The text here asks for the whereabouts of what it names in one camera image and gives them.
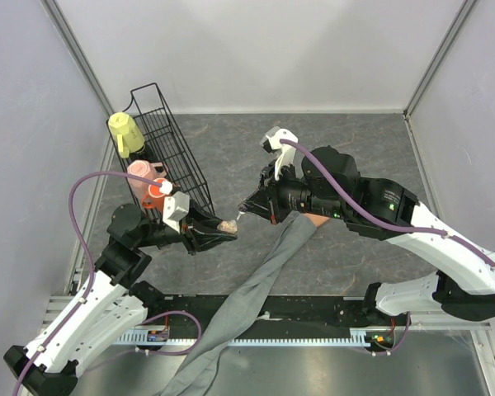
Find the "nail polish bottle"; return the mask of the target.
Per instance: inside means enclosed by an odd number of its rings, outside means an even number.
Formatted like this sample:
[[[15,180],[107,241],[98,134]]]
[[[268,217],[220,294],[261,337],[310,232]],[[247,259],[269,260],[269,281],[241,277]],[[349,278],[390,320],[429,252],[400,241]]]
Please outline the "nail polish bottle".
[[[221,232],[236,234],[238,231],[238,225],[236,220],[223,220],[217,226],[217,229]]]

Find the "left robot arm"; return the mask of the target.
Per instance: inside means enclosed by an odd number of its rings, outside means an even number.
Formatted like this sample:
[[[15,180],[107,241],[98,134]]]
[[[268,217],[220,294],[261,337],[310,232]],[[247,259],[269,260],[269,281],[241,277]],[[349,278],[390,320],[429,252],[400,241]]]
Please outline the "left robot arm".
[[[237,224],[173,196],[166,218],[150,219],[139,206],[119,206],[107,228],[109,241],[90,263],[86,283],[56,319],[26,346],[11,346],[3,359],[14,389],[34,395],[69,395],[93,361],[123,333],[162,320],[157,290],[139,282],[152,261],[143,250],[180,243],[190,254],[237,238]]]

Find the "grey sleeve forearm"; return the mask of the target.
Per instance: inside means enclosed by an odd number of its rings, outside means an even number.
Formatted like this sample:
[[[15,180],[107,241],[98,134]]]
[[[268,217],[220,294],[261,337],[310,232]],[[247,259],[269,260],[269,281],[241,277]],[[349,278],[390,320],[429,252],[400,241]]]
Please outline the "grey sleeve forearm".
[[[220,306],[161,395],[206,394],[218,373],[224,349],[254,324],[282,267],[317,229],[305,214],[298,214],[284,227],[259,268]]]

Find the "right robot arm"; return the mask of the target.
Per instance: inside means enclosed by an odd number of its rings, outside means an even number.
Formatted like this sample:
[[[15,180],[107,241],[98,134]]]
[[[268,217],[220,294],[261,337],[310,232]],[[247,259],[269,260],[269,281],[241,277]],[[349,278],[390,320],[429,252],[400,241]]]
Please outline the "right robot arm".
[[[471,322],[495,318],[495,252],[463,238],[399,183],[362,177],[352,156],[330,146],[305,154],[301,169],[297,177],[293,165],[272,161],[239,210],[272,224],[293,211],[340,219],[352,232],[406,249],[435,268],[415,280],[369,285],[361,304],[367,323],[422,311]]]

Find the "mannequin hand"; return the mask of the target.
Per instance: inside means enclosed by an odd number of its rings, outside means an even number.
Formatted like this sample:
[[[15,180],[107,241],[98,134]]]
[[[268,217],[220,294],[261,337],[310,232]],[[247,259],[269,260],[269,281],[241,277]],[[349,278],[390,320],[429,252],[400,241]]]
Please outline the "mannequin hand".
[[[328,217],[316,215],[316,214],[305,214],[305,216],[313,223],[316,228],[321,227],[323,224],[329,221]]]

